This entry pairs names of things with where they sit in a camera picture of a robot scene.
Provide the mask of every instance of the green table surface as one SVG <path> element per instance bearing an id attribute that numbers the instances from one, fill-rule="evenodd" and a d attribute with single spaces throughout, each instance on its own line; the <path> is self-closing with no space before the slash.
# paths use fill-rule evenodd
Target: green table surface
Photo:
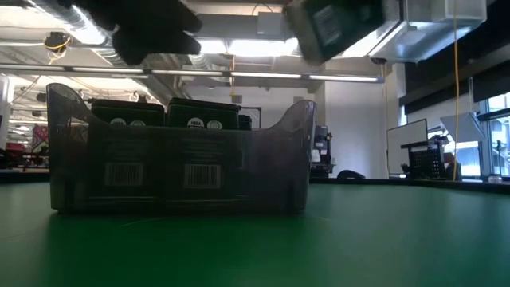
<path id="1" fill-rule="evenodd" d="M 0 286 L 510 286 L 510 197 L 311 185 L 299 217 L 57 215 L 0 186 Z"/>

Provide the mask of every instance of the window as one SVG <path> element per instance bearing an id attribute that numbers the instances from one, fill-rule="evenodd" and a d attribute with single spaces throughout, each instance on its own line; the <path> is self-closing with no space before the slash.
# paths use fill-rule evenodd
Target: window
<path id="1" fill-rule="evenodd" d="M 429 138 L 439 135 L 447 136 L 449 143 L 445 145 L 445 152 L 455 154 L 455 142 L 447 131 L 430 132 Z M 457 162 L 461 164 L 462 176 L 480 176 L 480 149 L 478 142 L 466 142 L 457 144 Z"/>
<path id="2" fill-rule="evenodd" d="M 510 93 L 495 96 L 488 99 L 488 110 L 497 112 L 510 108 Z M 503 116 L 490 121 L 491 139 L 491 172 L 498 175 L 510 176 L 510 151 L 508 140 L 510 140 L 510 116 Z"/>

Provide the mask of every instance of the barcode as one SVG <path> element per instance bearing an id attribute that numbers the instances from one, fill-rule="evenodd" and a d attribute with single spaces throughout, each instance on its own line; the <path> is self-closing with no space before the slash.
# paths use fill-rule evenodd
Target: barcode
<path id="1" fill-rule="evenodd" d="M 107 163 L 104 184 L 107 186 L 141 186 L 143 165 L 141 163 Z"/>
<path id="2" fill-rule="evenodd" d="M 323 45 L 329 45 L 342 36 L 333 6 L 327 6 L 315 13 L 313 19 Z"/>
<path id="3" fill-rule="evenodd" d="M 218 165 L 184 165 L 184 188 L 220 188 L 222 169 Z"/>

